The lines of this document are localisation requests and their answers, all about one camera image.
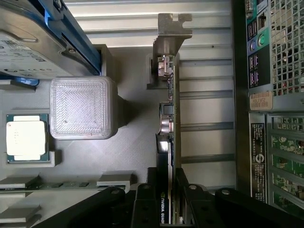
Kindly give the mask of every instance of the clear plastic cover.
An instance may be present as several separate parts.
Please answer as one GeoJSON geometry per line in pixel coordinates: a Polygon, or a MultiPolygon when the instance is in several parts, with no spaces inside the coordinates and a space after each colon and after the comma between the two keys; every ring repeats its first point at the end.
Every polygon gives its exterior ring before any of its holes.
{"type": "Polygon", "coordinates": [[[50,88],[56,139],[107,139],[117,132],[117,86],[108,77],[58,77],[50,88]]]}

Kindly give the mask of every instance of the blue plastic tab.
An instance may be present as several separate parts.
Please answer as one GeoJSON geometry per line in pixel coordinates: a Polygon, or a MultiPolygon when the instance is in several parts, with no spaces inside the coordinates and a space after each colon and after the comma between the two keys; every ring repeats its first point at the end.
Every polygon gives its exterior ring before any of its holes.
{"type": "Polygon", "coordinates": [[[46,26],[65,39],[100,73],[101,57],[62,0],[38,0],[44,8],[46,26]]]}
{"type": "Polygon", "coordinates": [[[15,80],[16,82],[21,82],[30,86],[38,86],[38,79],[24,78],[24,77],[15,77],[15,76],[5,76],[0,75],[0,80],[15,80]]]}

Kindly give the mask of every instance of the ventilation grille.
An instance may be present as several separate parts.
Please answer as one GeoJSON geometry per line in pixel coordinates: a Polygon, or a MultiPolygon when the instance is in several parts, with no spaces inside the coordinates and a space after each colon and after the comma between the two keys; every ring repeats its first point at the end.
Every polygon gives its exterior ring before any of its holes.
{"type": "Polygon", "coordinates": [[[273,95],[304,91],[304,0],[271,0],[273,95]]]}
{"type": "Polygon", "coordinates": [[[296,132],[304,132],[304,118],[302,117],[273,117],[273,128],[296,132]]]}

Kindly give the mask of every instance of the barcode label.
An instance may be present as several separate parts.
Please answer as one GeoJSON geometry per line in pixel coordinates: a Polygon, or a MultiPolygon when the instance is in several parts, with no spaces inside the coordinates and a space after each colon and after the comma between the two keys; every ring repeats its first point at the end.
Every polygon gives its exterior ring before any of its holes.
{"type": "Polygon", "coordinates": [[[250,96],[251,110],[270,110],[272,109],[272,92],[261,92],[250,96]]]}

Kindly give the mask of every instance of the screw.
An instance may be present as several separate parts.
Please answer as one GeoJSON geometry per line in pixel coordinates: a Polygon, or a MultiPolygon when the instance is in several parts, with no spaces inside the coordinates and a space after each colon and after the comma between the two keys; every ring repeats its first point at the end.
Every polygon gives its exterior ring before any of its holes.
{"type": "Polygon", "coordinates": [[[114,190],[111,192],[112,194],[118,194],[119,193],[119,190],[114,190]]]}
{"type": "Polygon", "coordinates": [[[190,185],[189,188],[195,190],[197,187],[195,185],[190,185]]]}
{"type": "Polygon", "coordinates": [[[228,191],[228,190],[222,190],[222,193],[223,193],[224,195],[230,195],[230,191],[228,191]]]}
{"type": "Polygon", "coordinates": [[[73,49],[73,48],[70,48],[68,51],[69,51],[69,53],[71,53],[71,54],[75,54],[75,53],[76,53],[76,50],[73,49]]]}

